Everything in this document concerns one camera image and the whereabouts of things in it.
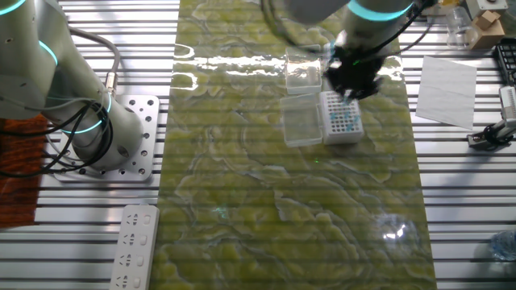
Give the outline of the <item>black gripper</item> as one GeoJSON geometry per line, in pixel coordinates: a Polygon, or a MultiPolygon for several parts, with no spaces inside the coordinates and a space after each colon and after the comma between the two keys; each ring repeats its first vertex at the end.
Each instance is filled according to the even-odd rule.
{"type": "Polygon", "coordinates": [[[382,80],[377,74],[384,62],[383,56],[335,45],[324,77],[341,102],[359,101],[378,93],[382,80]]]}

